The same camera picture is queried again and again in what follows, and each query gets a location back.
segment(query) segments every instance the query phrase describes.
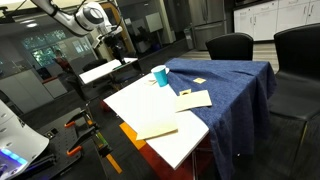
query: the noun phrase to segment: white table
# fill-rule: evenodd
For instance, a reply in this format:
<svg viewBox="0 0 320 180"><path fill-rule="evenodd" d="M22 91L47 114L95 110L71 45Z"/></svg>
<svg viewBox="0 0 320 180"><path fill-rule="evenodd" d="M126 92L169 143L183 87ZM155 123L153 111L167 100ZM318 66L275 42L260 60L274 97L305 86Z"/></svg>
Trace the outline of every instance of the white table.
<svg viewBox="0 0 320 180"><path fill-rule="evenodd" d="M137 60L138 60L137 58L124 58L124 61L126 62L126 64L123 65L122 67L125 67L125 66L127 66ZM121 66L121 63L119 60L115 59L115 60L107 62L101 66L98 66L94 69L91 69L90 71L84 72L84 73L80 74L79 76L84 84L88 84L96 79L101 78L102 76L105 76L109 73L116 71L117 69L114 70L114 68L116 68L118 66Z"/></svg>
<svg viewBox="0 0 320 180"><path fill-rule="evenodd" d="M164 119L174 114L176 94L170 85L145 85L148 74L104 100L133 130L144 122ZM178 132L146 142L173 168L179 165L208 134L208 127L191 111L176 114Z"/></svg>

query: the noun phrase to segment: floor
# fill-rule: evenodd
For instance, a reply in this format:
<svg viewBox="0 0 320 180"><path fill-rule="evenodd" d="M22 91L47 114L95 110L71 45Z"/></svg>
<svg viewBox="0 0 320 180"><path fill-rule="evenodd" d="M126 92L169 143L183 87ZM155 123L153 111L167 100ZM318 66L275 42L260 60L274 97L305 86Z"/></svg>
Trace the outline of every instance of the floor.
<svg viewBox="0 0 320 180"><path fill-rule="evenodd" d="M189 52L186 41L182 40L173 45L149 55L140 60L144 73L158 64L164 64L171 58L181 57L186 59L209 59L207 52L192 50ZM258 44L254 46L254 59L268 60L274 71L278 70L278 64L274 45ZM84 107L85 102L80 99L75 91L46 104L37 110L21 116L29 126L34 129L40 128L63 114L77 108ZM113 168L105 162L105 169L109 179L148 180L157 179L155 172L143 159L139 152L126 138L119 124L123 121L113 112L104 112L99 107L99 99L90 104L95 121L101 126L101 132L113 147L113 156L123 168L123 173L117 174ZM269 139L256 140L255 154L253 156L241 155L234 158L234 180L283 180L283 179L320 179L318 155L320 146L320 124L314 121L309 126L306 140L301 153L297 158L296 165L292 168L293 156L298 144L302 122L290 121L285 118L271 115L272 131ZM199 179L216 179L212 170L212 164L199 176Z"/></svg>

